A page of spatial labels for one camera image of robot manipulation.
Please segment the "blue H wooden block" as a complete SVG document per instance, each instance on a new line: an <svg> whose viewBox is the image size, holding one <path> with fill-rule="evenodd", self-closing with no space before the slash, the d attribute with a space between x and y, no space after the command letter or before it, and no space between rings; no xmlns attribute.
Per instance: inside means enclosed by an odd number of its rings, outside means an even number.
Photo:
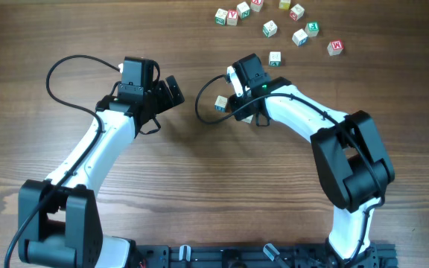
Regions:
<svg viewBox="0 0 429 268"><path fill-rule="evenodd" d="M228 99L224 96L218 95L214 107L217 111L226 112L227 104Z"/></svg>

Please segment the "plain number 2 block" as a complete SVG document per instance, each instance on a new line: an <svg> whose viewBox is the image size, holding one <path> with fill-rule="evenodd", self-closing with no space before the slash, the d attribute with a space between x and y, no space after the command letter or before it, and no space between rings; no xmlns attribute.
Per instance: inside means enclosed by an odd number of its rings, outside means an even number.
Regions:
<svg viewBox="0 0 429 268"><path fill-rule="evenodd" d="M250 124L252 122L253 116L248 116L244 119L242 119L243 122Z"/></svg>

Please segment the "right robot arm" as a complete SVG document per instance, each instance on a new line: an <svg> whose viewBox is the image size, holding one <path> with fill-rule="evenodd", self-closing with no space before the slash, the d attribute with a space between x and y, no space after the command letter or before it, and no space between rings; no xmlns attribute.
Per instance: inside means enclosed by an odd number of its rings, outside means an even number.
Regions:
<svg viewBox="0 0 429 268"><path fill-rule="evenodd" d="M234 88L229 106L236 120L263 115L311 144L320 185L334 206L329 249L342 267L357 264L370 246L372 214L384 205L395 178L372 117L329 109L289 80L271 78L256 54L228 67L226 80Z"/></svg>

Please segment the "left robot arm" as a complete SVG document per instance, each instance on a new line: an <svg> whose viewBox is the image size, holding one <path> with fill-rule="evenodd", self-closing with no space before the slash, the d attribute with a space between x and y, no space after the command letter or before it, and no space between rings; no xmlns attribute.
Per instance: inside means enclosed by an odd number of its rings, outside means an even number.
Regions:
<svg viewBox="0 0 429 268"><path fill-rule="evenodd" d="M131 239L102 231L96 196L118 156L142 127L184 101L177 81L154 60L125 57L111 92L88 109L93 122L77 146L42 181L19 189L18 229L4 257L45 267L146 267Z"/></svg>

